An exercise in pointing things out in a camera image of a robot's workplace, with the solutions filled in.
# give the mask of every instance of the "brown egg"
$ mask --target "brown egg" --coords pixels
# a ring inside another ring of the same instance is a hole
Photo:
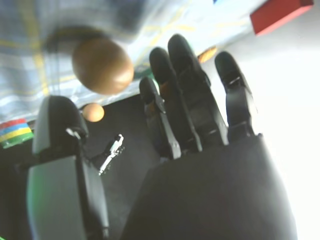
[[[134,78],[128,54],[108,38],[81,43],[73,52],[72,66],[84,86],[103,95],[122,92]]]
[[[104,117],[105,110],[97,103],[90,103],[83,108],[82,115],[89,122],[98,122]]]

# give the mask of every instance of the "back of robotic hand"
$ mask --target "back of robotic hand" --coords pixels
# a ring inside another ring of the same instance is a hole
[[[187,41],[150,54],[156,81],[140,83],[155,148],[168,159],[150,170],[121,240],[296,240],[295,220],[263,135],[252,92],[227,52],[215,58],[228,127]]]

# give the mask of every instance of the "dark floor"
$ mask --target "dark floor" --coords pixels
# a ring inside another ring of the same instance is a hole
[[[125,150],[103,176],[107,199],[110,239],[119,239],[129,211],[148,169],[159,156],[149,140],[140,96],[111,104],[102,121],[88,123],[90,137],[87,155],[104,150],[116,134],[123,134]],[[31,234],[26,215],[27,174],[18,175],[14,164],[29,161],[32,141],[0,150],[0,236],[6,240],[29,240]]]

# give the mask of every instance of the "plaid tablecloth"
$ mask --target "plaid tablecloth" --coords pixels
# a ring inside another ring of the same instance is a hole
[[[150,73],[149,52],[184,35],[199,54],[252,30],[249,14],[265,0],[0,0],[0,123],[36,118],[47,95],[78,107],[102,105],[139,93]],[[135,66],[122,93],[104,96],[80,84],[71,54],[81,41],[108,36]]]

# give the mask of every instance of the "red box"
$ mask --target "red box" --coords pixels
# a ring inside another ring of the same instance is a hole
[[[250,15],[257,36],[268,34],[307,12],[313,0],[269,0]]]

